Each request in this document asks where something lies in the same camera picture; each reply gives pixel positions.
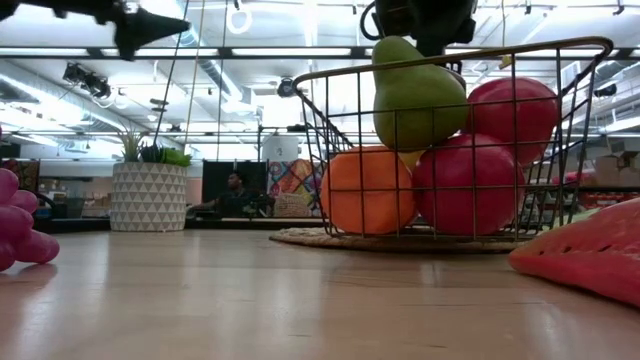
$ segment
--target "watermelon slice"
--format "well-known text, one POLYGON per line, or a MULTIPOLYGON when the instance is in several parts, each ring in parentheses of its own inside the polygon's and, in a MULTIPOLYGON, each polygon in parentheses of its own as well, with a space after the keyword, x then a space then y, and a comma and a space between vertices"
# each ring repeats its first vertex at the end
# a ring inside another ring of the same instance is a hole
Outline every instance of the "watermelon slice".
POLYGON ((509 263, 640 307, 640 199, 543 233, 509 254, 509 263))

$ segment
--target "person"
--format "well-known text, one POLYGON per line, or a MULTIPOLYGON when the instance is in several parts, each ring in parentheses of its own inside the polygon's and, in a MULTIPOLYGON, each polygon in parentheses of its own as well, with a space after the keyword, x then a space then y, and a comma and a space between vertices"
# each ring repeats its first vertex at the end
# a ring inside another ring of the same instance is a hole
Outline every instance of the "person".
POLYGON ((189 208, 188 212, 216 210, 223 217, 246 217, 247 207, 256 199, 256 194, 245 189, 245 181, 244 175, 234 170, 227 179, 228 191, 217 199, 189 208))

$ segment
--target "wooden floor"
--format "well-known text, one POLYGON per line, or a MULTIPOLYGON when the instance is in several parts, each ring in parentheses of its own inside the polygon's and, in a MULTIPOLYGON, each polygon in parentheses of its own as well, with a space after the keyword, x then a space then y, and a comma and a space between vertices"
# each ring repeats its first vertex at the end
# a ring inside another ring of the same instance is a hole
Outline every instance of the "wooden floor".
POLYGON ((58 236, 0 275, 0 359, 637 359, 640 311, 501 255, 293 247, 266 232, 58 236))

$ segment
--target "woven placemat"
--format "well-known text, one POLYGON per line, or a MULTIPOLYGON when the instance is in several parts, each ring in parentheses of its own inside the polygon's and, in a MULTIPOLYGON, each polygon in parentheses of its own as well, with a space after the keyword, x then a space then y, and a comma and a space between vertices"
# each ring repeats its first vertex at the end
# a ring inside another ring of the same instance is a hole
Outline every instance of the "woven placemat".
POLYGON ((435 240, 432 235, 406 237, 361 237, 354 235, 331 236, 324 228, 283 229, 269 237, 270 240, 288 244, 377 252, 400 253, 505 253, 526 244, 526 241, 456 241, 435 240))

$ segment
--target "white planter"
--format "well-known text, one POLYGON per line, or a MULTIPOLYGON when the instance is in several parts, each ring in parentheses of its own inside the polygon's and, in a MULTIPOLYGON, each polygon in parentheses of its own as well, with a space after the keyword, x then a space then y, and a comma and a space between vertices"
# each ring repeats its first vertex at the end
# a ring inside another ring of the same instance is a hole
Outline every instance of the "white planter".
POLYGON ((113 166, 111 230, 184 229, 187 169, 153 163, 113 166))

